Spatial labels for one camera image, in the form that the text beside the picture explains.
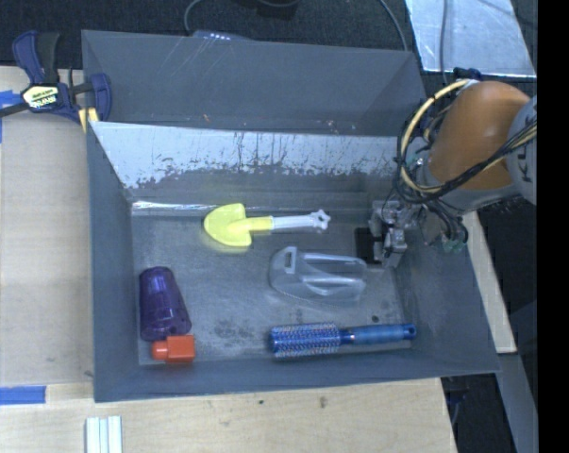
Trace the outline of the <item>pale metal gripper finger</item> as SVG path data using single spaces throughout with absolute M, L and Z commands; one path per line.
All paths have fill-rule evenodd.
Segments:
M 374 201 L 368 227 L 372 236 L 374 255 L 388 256 L 391 247 L 390 224 L 385 216 L 386 202 Z
M 385 236 L 385 266 L 396 268 L 407 248 L 405 231 L 396 227 L 389 228 Z

